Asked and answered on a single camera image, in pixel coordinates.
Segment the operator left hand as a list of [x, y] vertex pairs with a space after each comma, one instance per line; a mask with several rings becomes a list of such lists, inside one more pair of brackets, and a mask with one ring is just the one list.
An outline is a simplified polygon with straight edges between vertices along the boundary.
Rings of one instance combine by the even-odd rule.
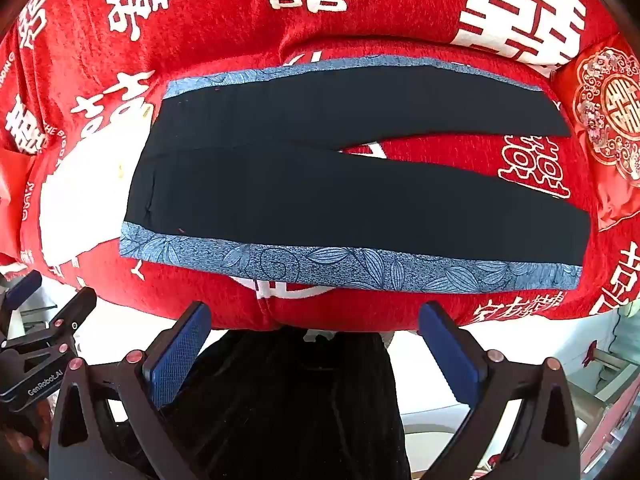
[[26, 457], [37, 469], [48, 466], [47, 452], [51, 441], [53, 412], [48, 399], [41, 400], [17, 414], [1, 404], [1, 434], [12, 450]]

